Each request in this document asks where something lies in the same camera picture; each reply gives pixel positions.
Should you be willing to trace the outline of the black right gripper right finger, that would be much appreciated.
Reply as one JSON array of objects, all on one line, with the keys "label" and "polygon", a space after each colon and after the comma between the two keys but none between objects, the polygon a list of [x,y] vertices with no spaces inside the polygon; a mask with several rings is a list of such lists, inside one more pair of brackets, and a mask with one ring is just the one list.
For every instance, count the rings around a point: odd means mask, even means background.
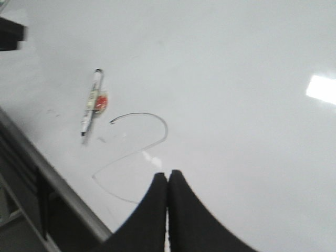
[{"label": "black right gripper right finger", "polygon": [[179,170],[170,175],[167,206],[171,251],[255,251],[211,214]]}]

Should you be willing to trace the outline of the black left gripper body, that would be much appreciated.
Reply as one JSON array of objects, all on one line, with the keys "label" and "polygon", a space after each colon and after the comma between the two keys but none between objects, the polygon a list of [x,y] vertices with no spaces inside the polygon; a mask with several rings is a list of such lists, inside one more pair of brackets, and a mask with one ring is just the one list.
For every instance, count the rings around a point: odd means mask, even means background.
[{"label": "black left gripper body", "polygon": [[1,51],[20,49],[20,42],[26,40],[28,27],[1,17]]}]

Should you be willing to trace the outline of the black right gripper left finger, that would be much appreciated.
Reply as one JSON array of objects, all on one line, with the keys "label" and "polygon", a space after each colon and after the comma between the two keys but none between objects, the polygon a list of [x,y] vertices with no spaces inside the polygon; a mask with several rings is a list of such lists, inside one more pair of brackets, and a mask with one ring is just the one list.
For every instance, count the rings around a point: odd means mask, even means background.
[{"label": "black right gripper left finger", "polygon": [[164,251],[166,211],[167,179],[163,173],[156,173],[133,213],[93,251]]}]

